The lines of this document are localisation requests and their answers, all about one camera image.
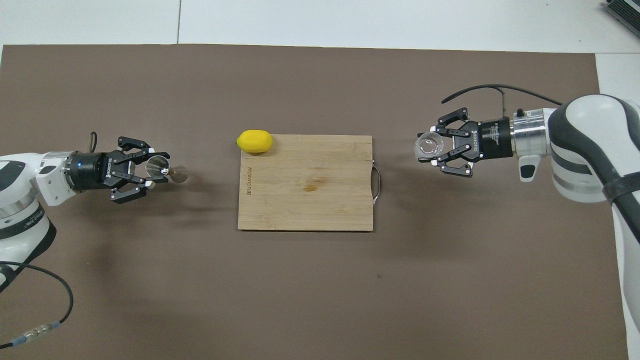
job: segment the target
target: clear glass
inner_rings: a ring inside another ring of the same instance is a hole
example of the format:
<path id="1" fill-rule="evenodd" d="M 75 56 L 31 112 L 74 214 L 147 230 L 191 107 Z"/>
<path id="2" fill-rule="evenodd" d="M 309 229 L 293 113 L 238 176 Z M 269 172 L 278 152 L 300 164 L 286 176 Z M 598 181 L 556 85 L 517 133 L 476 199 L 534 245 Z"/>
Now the clear glass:
<path id="1" fill-rule="evenodd" d="M 422 134 L 413 146 L 413 153 L 417 159 L 435 158 L 442 154 L 444 139 L 440 134 L 428 132 Z"/>

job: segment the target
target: white floor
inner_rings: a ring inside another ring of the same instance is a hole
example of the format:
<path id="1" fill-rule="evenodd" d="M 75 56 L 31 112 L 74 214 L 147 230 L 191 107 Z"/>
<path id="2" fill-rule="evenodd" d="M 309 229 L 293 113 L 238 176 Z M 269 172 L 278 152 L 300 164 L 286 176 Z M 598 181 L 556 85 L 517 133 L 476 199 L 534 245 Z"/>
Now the white floor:
<path id="1" fill-rule="evenodd" d="M 0 44 L 205 43 L 595 53 L 600 91 L 640 102 L 640 38 L 610 18 L 602 10 L 604 3 L 0 0 Z M 627 338 L 629 357 L 640 359 L 640 333 L 630 320 Z"/>

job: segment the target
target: bamboo cutting board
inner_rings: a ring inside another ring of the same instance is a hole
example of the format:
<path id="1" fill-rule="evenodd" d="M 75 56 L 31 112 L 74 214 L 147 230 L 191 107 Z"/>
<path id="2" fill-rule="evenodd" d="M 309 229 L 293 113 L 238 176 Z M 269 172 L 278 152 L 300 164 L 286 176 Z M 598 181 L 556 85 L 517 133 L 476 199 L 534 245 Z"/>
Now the bamboo cutting board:
<path id="1" fill-rule="evenodd" d="M 242 152 L 238 229 L 372 231 L 371 165 L 371 136 L 274 134 Z"/>

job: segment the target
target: yellow lemon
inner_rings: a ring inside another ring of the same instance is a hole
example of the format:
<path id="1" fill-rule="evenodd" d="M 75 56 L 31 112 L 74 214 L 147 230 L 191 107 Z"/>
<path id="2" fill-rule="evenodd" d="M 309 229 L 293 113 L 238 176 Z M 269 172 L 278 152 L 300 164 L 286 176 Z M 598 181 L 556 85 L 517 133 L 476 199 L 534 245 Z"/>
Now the yellow lemon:
<path id="1" fill-rule="evenodd" d="M 273 137 L 265 130 L 246 130 L 238 136 L 236 144 L 246 152 L 265 152 L 273 145 Z"/>

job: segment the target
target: silver metal ring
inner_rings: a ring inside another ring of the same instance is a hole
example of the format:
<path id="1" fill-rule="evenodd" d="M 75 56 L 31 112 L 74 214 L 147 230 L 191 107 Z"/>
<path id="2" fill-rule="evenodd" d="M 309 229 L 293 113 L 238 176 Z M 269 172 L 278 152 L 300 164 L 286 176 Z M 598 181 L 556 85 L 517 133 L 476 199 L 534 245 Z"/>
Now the silver metal ring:
<path id="1" fill-rule="evenodd" d="M 380 174 L 380 170 L 376 166 L 376 160 L 371 160 L 372 169 L 378 173 L 378 193 L 373 197 L 373 206 L 376 205 L 376 201 L 378 197 L 380 197 L 380 191 L 382 191 L 382 175 Z"/>
<path id="2" fill-rule="evenodd" d="M 23 196 L 20 200 L 14 202 L 13 204 L 9 204 L 0 208 L 0 218 L 8 218 L 12 215 L 19 213 L 20 211 L 26 209 L 33 203 L 40 192 L 38 188 L 32 186 L 29 189 L 29 192 Z"/>
<path id="3" fill-rule="evenodd" d="M 69 187 L 71 187 L 71 189 L 76 188 L 74 181 L 71 179 L 71 156 L 69 156 L 65 160 L 65 167 L 63 168 L 63 173 L 65 175 L 65 180 L 67 180 L 67 184 L 69 184 Z"/>
<path id="4" fill-rule="evenodd" d="M 513 119 L 513 149 L 518 157 L 525 155 L 546 156 L 547 125 L 542 109 L 530 110 L 523 117 Z"/>
<path id="5" fill-rule="evenodd" d="M 602 187 L 600 186 L 571 184 L 570 182 L 568 182 L 567 180 L 564 180 L 563 178 L 559 177 L 556 174 L 553 174 L 553 178 L 558 183 L 558 185 L 562 186 L 563 188 L 571 192 L 583 193 L 583 194 L 602 193 Z"/>
<path id="6" fill-rule="evenodd" d="M 509 120 L 509 137 L 511 138 L 511 151 L 515 154 L 516 153 L 516 137 L 515 137 L 516 133 L 515 130 L 513 129 L 513 119 Z"/>

